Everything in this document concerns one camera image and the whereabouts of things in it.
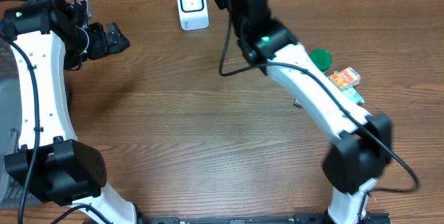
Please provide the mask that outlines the green lid spice jar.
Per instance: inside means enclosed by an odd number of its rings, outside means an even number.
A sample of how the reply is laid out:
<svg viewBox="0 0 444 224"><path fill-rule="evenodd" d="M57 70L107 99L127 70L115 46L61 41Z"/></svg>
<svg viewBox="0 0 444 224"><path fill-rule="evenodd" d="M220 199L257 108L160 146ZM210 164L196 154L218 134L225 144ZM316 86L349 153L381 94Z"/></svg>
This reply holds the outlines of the green lid spice jar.
<svg viewBox="0 0 444 224"><path fill-rule="evenodd" d="M309 57L322 72L326 72L332 65L332 55L325 49L315 49Z"/></svg>

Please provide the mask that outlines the orange small box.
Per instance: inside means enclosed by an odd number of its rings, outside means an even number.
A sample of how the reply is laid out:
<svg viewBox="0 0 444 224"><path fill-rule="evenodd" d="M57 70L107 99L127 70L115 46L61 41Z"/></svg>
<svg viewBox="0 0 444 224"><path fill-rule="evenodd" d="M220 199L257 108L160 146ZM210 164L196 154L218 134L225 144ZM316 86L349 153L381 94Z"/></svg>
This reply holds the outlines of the orange small box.
<svg viewBox="0 0 444 224"><path fill-rule="evenodd" d="M361 76L352 67L348 67L330 75L329 79L340 90L345 90L358 85L361 81Z"/></svg>

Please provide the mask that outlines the teal white packet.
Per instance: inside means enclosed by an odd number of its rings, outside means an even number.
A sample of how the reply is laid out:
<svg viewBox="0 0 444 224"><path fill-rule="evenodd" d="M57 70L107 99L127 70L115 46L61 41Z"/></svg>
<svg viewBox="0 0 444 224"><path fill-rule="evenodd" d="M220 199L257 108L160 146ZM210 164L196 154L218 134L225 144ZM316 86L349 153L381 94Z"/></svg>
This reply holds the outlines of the teal white packet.
<svg viewBox="0 0 444 224"><path fill-rule="evenodd" d="M347 88L342 93L353 103L360 104L365 103L364 98L358 93L354 87Z"/></svg>

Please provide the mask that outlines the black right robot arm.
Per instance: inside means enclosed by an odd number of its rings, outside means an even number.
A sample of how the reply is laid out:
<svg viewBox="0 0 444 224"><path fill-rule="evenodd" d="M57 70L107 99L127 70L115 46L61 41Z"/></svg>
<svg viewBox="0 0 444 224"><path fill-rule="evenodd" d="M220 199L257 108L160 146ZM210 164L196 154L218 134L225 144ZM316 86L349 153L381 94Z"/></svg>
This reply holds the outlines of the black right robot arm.
<svg viewBox="0 0 444 224"><path fill-rule="evenodd" d="M377 179L391 162L392 123L348 100L314 64L298 38L271 16L268 0L215 0L229 12L238 45L251 68L286 89L330 144L322 168L333 186L323 213L299 213L294 223L390 223L366 211Z"/></svg>

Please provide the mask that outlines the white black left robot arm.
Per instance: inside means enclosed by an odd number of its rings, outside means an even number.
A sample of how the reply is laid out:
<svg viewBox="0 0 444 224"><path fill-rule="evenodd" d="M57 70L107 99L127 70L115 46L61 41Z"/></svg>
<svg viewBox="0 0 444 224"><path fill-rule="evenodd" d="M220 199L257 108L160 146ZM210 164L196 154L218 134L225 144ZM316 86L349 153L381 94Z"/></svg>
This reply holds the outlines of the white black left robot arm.
<svg viewBox="0 0 444 224"><path fill-rule="evenodd" d="M1 39L17 63L22 124L7 174L24 196L81 210L96 223L137 223L136 206L108 183L102 154L79 142L69 116L64 73L125 51L115 23L91 22L87 0L22 0L4 12Z"/></svg>

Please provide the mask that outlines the white barcode scanner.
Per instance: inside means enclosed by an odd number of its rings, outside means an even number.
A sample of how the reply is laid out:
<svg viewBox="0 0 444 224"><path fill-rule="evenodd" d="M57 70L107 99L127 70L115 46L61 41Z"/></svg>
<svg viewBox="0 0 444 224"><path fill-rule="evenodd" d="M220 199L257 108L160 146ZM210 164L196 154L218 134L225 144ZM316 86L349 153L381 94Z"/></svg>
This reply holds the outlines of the white barcode scanner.
<svg viewBox="0 0 444 224"><path fill-rule="evenodd" d="M209 26L207 0L177 0L180 25L184 31L194 31Z"/></svg>

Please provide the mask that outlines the grey plastic mesh basket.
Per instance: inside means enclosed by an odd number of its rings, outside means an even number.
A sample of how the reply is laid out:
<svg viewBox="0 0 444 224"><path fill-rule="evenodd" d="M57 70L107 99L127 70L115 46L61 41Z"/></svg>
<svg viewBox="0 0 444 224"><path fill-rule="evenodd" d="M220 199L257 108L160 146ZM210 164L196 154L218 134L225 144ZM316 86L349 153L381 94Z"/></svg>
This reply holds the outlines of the grey plastic mesh basket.
<svg viewBox="0 0 444 224"><path fill-rule="evenodd" d="M6 171L4 157L18 149L22 129L22 105L14 55L1 41L1 208L17 208L23 187Z"/></svg>

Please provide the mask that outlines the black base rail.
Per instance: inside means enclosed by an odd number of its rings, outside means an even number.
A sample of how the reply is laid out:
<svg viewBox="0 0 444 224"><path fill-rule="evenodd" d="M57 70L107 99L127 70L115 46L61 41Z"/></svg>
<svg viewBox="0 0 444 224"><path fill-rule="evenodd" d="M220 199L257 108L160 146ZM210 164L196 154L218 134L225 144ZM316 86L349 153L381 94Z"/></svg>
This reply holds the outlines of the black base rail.
<svg viewBox="0 0 444 224"><path fill-rule="evenodd" d="M145 224L325 224L324 214L296 214L294 216L256 216L227 218L145 218Z"/></svg>

